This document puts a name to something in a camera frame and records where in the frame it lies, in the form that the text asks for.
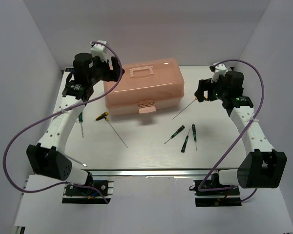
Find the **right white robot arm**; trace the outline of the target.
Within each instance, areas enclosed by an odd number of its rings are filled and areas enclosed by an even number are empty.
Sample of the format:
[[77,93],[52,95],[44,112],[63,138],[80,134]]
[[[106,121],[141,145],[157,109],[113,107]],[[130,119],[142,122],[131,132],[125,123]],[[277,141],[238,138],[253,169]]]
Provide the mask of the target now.
[[246,151],[246,158],[238,169],[220,170],[218,178],[211,181],[211,190],[220,195],[228,187],[277,188],[283,175],[287,158],[267,140],[259,123],[251,99],[243,95],[244,75],[228,71],[217,81],[202,79],[195,92],[199,102],[221,100],[223,108],[235,124]]

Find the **pink plastic toolbox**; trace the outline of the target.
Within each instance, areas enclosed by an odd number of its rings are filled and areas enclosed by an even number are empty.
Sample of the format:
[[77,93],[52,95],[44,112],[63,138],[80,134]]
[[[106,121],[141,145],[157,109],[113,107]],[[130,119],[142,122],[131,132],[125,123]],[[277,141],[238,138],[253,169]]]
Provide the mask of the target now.
[[125,73],[105,106],[113,116],[150,114],[179,105],[184,97],[184,79],[175,58],[123,66]]

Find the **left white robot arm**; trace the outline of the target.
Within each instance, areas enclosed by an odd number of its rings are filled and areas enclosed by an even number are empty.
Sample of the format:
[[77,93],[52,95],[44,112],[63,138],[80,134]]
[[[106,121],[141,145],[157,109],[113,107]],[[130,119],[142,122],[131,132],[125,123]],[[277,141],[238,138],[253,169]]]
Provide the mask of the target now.
[[89,172],[76,168],[65,155],[65,146],[72,128],[89,102],[99,81],[117,82],[124,70],[116,56],[103,59],[90,53],[74,57],[73,69],[67,75],[58,108],[44,135],[36,145],[29,145],[27,157],[33,172],[38,175],[76,184],[78,191],[87,195],[93,190]]

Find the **green handle screwdriver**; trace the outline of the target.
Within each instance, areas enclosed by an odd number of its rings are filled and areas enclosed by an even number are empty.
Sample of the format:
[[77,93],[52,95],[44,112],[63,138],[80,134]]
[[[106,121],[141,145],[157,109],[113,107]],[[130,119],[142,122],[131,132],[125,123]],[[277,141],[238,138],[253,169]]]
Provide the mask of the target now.
[[81,134],[82,134],[82,138],[84,138],[84,130],[83,130],[83,113],[81,112],[78,116],[78,121],[81,127]]

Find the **yellow black T-handle hex key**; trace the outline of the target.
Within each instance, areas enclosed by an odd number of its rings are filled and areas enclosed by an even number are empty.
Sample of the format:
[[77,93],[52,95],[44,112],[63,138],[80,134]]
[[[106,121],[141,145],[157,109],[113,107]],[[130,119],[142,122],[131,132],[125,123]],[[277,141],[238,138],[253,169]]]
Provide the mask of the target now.
[[110,123],[109,119],[108,119],[108,112],[103,112],[102,114],[100,114],[99,116],[97,116],[95,118],[95,121],[100,121],[102,119],[104,119],[109,126],[112,128],[112,130],[115,132],[115,134],[118,136],[118,138],[122,141],[122,143],[128,148],[128,146],[126,145],[126,143],[123,141],[123,139],[121,138],[121,136],[118,134],[118,132],[116,131],[116,129],[112,126],[112,124]]

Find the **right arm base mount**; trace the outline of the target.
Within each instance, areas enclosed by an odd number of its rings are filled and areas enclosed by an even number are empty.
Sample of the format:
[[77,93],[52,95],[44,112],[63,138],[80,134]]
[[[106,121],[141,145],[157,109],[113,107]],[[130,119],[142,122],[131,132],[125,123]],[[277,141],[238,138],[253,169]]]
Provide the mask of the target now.
[[194,192],[196,207],[238,207],[242,206],[238,188],[231,190],[200,192],[201,180],[194,180],[189,190]]

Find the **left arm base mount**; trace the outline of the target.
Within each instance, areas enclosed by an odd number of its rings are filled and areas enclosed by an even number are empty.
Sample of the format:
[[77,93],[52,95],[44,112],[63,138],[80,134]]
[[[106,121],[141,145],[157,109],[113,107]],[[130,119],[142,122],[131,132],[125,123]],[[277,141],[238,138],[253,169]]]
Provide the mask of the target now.
[[97,179],[93,181],[96,188],[103,197],[93,189],[79,188],[71,184],[65,186],[62,204],[105,204],[107,205],[113,194],[114,181]]

